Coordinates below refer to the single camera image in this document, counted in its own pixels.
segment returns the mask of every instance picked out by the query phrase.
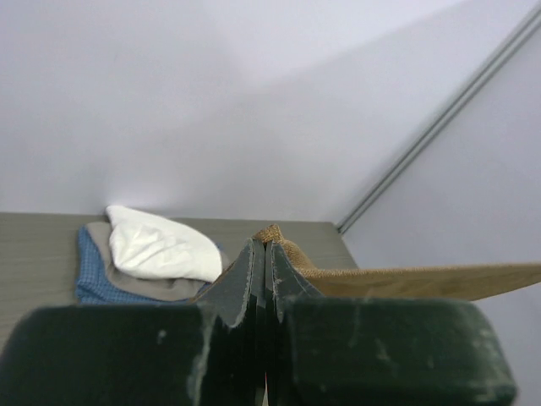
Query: white cloth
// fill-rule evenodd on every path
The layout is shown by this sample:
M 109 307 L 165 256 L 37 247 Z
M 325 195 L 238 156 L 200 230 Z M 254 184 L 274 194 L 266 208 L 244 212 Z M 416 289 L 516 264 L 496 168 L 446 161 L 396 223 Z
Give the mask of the white cloth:
M 204 234 L 164 217 L 109 206 L 109 238 L 118 270 L 145 279 L 188 278 L 214 282 L 221 274 L 221 256 Z

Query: white panel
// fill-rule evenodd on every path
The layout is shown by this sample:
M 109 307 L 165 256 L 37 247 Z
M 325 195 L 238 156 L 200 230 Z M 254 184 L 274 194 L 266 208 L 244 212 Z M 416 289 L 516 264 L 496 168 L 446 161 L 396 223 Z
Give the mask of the white panel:
M 361 267 L 541 261 L 541 31 L 350 228 Z M 479 302 L 541 398 L 541 285 Z
M 337 221 L 534 3 L 2 2 L 0 210 Z

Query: tan fabric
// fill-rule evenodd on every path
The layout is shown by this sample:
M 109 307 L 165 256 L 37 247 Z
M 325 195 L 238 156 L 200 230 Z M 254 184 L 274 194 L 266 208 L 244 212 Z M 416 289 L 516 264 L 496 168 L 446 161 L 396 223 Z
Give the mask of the tan fabric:
M 112 232 L 111 224 L 108 222 L 91 222 L 86 225 L 86 229 L 100 251 L 107 279 L 115 287 L 125 292 L 157 300 L 174 301 L 194 297 L 205 284 L 204 281 L 194 279 L 141 279 L 131 277 L 119 271 L 112 262 L 109 248 L 109 237 Z M 222 265 L 227 267 L 229 260 L 225 254 L 222 253 L 221 255 Z
M 277 225 L 254 238 L 281 244 L 297 271 L 327 296 L 477 300 L 541 282 L 539 263 L 322 270 Z

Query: metal strip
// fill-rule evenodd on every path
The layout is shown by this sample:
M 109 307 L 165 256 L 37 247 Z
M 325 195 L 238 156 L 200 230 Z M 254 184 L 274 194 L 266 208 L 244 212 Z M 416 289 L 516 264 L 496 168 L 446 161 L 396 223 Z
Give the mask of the metal strip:
M 448 107 L 438 115 L 407 151 L 385 172 L 381 180 L 370 189 L 359 204 L 338 223 L 336 227 L 338 233 L 344 234 L 374 204 L 430 141 L 469 103 L 540 26 L 541 2 L 491 54 L 466 85 L 452 98 Z

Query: blue cloth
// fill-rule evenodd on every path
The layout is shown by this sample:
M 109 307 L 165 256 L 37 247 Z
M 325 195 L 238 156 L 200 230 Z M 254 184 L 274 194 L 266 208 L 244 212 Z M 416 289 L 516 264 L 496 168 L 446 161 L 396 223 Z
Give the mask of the blue cloth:
M 75 296 L 81 304 L 85 305 L 111 305 L 111 304 L 143 304 L 143 305 L 180 305 L 187 301 L 177 300 L 166 302 L 150 299 L 138 294 L 131 294 L 112 285 L 105 275 L 105 265 L 100 251 L 92 241 L 86 227 L 79 230 L 78 235 L 80 269 L 79 277 L 75 283 Z

